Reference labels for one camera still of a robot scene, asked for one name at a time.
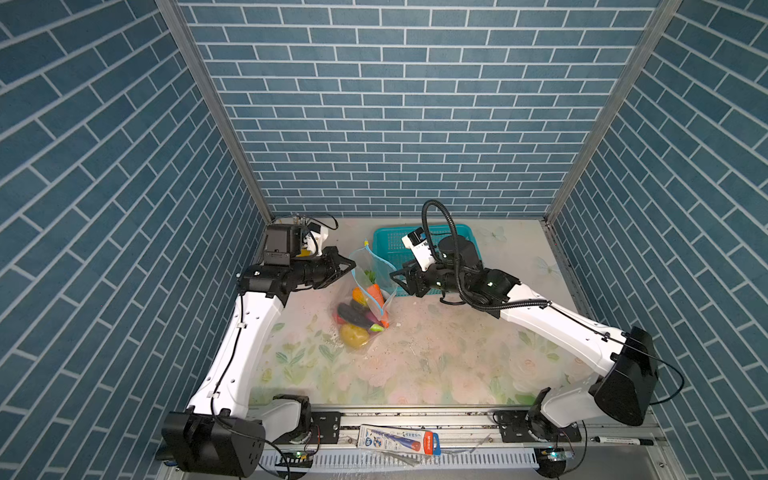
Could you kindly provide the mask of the toy corn cob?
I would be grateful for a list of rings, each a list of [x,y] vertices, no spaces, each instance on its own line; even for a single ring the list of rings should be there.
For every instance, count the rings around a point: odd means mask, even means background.
[[[354,301],[356,301],[357,303],[359,303],[359,304],[361,304],[363,306],[367,305],[366,296],[365,296],[365,294],[363,293],[363,291],[359,287],[356,287],[356,288],[353,289],[353,291],[352,291],[352,298],[353,298]]]

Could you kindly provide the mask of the orange toy carrot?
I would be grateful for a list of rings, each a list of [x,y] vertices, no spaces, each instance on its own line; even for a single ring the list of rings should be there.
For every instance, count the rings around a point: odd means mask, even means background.
[[[384,328],[388,328],[389,318],[385,308],[386,301],[383,293],[377,284],[373,284],[367,288],[367,293],[371,297],[369,300],[369,309],[374,313],[374,316],[381,323]]]

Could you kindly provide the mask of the black toy eggplant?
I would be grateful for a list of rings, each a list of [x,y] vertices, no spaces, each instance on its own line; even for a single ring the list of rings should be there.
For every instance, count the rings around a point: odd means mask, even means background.
[[[355,302],[340,303],[337,306],[338,317],[346,323],[363,328],[369,332],[382,332],[385,327],[378,322],[376,317],[369,310],[363,309]]]

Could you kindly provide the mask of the clear zip top bag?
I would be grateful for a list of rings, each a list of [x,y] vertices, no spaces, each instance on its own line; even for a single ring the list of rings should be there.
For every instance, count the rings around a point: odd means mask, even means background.
[[[377,255],[369,241],[350,259],[355,266],[341,279],[329,313],[341,344],[363,350],[393,323],[389,310],[398,286],[390,277],[394,265]]]

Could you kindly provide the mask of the yellow toy potato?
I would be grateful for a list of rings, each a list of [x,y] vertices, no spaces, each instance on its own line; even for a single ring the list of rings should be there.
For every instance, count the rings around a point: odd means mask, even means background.
[[[360,349],[370,341],[369,332],[359,326],[344,324],[339,329],[342,342],[351,349]]]

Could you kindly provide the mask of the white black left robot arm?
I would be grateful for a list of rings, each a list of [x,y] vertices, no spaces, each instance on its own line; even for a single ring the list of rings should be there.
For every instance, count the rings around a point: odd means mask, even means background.
[[[251,375],[289,296],[324,289],[355,266],[327,246],[310,257],[267,252],[262,263],[248,267],[212,366],[186,408],[165,417],[156,459],[184,472],[245,479],[259,467],[265,447],[308,432],[311,405],[304,396],[280,395],[252,413]]]

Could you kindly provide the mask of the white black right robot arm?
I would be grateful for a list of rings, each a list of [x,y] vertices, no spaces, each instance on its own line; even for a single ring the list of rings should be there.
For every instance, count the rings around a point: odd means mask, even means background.
[[[627,426],[643,424],[659,363],[644,330],[625,332],[592,321],[498,269],[452,270],[433,264],[423,270],[411,261],[390,277],[412,296],[422,297],[431,289],[456,293],[472,308],[538,334],[590,368],[590,376],[580,382],[539,392],[525,417],[537,440],[552,441],[560,430],[601,416]]]

